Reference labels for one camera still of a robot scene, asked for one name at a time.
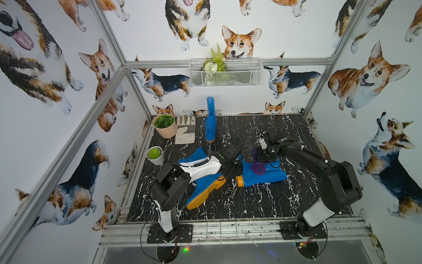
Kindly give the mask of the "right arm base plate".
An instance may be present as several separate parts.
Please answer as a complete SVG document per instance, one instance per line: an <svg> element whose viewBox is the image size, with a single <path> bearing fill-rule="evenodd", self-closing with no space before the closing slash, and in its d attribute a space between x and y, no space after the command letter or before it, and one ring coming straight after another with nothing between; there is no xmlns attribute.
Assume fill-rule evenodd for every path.
<svg viewBox="0 0 422 264"><path fill-rule="evenodd" d="M280 229L283 240L298 240L298 239L325 239L327 233L322 224L315 227L310 227L304 221L282 221L280 222Z"/></svg>

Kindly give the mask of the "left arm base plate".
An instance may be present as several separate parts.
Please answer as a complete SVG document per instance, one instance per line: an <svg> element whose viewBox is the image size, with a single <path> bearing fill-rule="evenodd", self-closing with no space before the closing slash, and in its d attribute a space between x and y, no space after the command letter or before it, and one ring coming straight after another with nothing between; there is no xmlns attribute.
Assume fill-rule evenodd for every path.
<svg viewBox="0 0 422 264"><path fill-rule="evenodd" d="M192 224L179 224L169 233L164 232L159 224L153 224L148 229L147 244L191 243L192 235Z"/></svg>

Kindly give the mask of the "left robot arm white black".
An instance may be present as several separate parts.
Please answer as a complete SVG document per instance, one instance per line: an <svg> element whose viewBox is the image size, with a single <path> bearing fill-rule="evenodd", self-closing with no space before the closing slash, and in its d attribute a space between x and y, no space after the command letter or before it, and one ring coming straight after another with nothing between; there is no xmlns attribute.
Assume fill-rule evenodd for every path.
<svg viewBox="0 0 422 264"><path fill-rule="evenodd" d="M191 183L196 184L186 207L195 209L204 203L212 191L226 183L226 176L240 176L242 158L227 159L222 155L186 158L164 165L149 185L149 193L158 210L159 231L166 237L177 233L179 222L176 207Z"/></svg>

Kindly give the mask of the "purple cloth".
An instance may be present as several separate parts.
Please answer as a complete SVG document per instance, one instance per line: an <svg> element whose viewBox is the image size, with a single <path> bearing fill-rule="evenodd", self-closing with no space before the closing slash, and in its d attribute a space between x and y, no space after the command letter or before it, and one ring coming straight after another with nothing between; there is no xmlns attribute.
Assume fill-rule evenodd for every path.
<svg viewBox="0 0 422 264"><path fill-rule="evenodd" d="M264 175L266 172L265 163L258 160L258 148L252 150L251 171L257 175Z"/></svg>

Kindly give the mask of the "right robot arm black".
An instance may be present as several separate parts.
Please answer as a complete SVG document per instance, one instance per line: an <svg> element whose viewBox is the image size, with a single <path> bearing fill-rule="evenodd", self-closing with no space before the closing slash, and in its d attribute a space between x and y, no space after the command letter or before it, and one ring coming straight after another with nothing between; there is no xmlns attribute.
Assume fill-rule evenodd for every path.
<svg viewBox="0 0 422 264"><path fill-rule="evenodd" d="M279 157L291 159L316 176L320 198L297 218L296 233L311 236L313 230L333 215L350 207L362 198L353 166L344 161L326 159L297 142L267 143L259 140L257 156L260 161L271 162Z"/></svg>

